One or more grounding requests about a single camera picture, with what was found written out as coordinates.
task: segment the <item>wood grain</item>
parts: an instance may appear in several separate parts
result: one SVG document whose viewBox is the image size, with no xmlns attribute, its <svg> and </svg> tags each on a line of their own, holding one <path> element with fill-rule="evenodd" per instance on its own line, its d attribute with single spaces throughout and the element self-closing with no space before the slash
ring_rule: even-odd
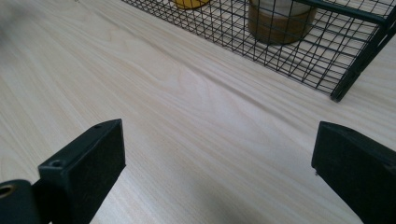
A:
<svg viewBox="0 0 396 224">
<path fill-rule="evenodd" d="M 92 223 L 361 223 L 310 160 L 321 120 L 396 146 L 395 49 L 336 104 L 118 0 L 0 0 L 0 181 L 121 118 Z"/>
</svg>

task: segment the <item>black wire grid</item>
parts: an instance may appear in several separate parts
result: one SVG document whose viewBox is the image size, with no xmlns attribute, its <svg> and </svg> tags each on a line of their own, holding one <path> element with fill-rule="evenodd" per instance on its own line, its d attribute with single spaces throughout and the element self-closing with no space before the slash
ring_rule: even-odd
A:
<svg viewBox="0 0 396 224">
<path fill-rule="evenodd" d="M 254 37 L 248 29 L 248 0 L 210 0 L 196 9 L 178 8 L 176 0 L 122 1 L 322 91 L 336 102 L 396 33 L 396 0 L 294 0 L 293 4 L 315 7 L 317 13 L 306 23 L 308 34 L 291 44 L 265 44 Z"/>
</svg>

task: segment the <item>metal wire rack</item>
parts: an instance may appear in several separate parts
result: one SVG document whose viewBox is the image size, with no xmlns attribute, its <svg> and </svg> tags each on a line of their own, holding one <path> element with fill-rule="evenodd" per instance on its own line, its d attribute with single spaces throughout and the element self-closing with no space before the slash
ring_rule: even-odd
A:
<svg viewBox="0 0 396 224">
<path fill-rule="evenodd" d="M 257 0 L 256 6 L 251 0 L 122 1 L 322 91 L 336 102 L 396 33 L 396 0 Z M 262 7 L 261 1 L 273 5 Z M 290 11 L 293 5 L 307 5 L 312 18 L 277 12 L 276 1 L 289 1 Z M 288 18 L 286 28 L 276 25 L 280 17 Z M 289 30 L 295 21 L 303 32 Z M 281 38 L 271 39 L 276 32 Z M 294 40 L 282 42 L 288 36 Z"/>
</svg>

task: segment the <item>screw hole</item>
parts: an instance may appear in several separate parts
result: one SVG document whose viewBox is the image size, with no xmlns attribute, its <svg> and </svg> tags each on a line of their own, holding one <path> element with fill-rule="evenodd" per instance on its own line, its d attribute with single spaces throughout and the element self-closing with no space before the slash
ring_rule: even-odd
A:
<svg viewBox="0 0 396 224">
<path fill-rule="evenodd" d="M 0 199 L 6 198 L 8 195 L 14 192 L 14 190 L 15 187 L 13 185 L 5 185 L 3 187 L 0 187 Z"/>
<path fill-rule="evenodd" d="M 62 161 L 52 161 L 49 165 L 53 167 L 61 167 Z"/>
</svg>

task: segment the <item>yellow object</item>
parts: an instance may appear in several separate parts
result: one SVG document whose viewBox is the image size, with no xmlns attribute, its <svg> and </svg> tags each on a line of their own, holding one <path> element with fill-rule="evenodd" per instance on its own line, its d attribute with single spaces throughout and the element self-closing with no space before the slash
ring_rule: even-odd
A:
<svg viewBox="0 0 396 224">
<path fill-rule="evenodd" d="M 178 8 L 182 9 L 193 9 L 196 7 L 201 7 L 208 3 L 209 0 L 174 0 Z"/>
</svg>

